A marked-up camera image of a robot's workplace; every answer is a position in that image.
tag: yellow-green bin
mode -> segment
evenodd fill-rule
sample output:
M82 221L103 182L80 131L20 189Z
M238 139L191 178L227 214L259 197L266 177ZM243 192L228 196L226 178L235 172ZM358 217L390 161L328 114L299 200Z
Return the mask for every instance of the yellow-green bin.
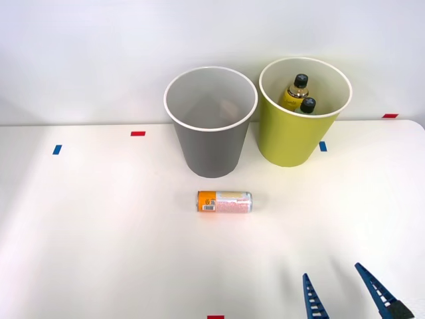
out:
M309 97L316 100L315 115L297 114L278 104L299 73L309 77L307 88ZM270 63L261 72L260 90L260 151L268 161L286 167L308 159L353 95L350 81L340 70L305 57Z

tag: bottle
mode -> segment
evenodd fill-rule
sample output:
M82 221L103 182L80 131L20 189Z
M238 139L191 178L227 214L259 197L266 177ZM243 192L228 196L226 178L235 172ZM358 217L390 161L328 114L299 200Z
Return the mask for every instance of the bottle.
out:
M298 114L314 115L314 107L316 106L316 100L314 98L305 98L301 103L301 106L294 112Z
M289 111L294 111L301 106L303 99L308 97L307 82L307 75L298 74L295 77L294 84L285 90L280 105Z

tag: can label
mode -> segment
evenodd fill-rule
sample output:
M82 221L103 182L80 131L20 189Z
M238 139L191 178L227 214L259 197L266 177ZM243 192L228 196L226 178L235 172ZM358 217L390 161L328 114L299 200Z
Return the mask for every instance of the can label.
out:
M200 191L198 211L217 213L249 213L252 195L247 191Z
M198 211L215 211L215 203L215 191L200 191L198 193Z

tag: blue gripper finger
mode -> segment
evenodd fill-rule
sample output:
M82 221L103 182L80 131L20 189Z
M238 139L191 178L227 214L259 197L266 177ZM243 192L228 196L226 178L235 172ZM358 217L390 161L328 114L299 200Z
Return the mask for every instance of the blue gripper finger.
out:
M414 318L413 313L401 301L397 300L365 267L360 263L357 263L355 267L377 305L382 319Z
M308 319L329 319L307 274L303 275L304 300Z

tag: white table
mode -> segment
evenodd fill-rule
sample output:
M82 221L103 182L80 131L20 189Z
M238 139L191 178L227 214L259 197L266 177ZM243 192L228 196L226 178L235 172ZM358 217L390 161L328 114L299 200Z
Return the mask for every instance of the white table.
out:
M0 318L304 319L305 272L331 318L380 318L356 262L425 316L422 127L337 122L295 168L256 130L205 179L172 125L0 128ZM254 211L197 213L198 190L251 191Z

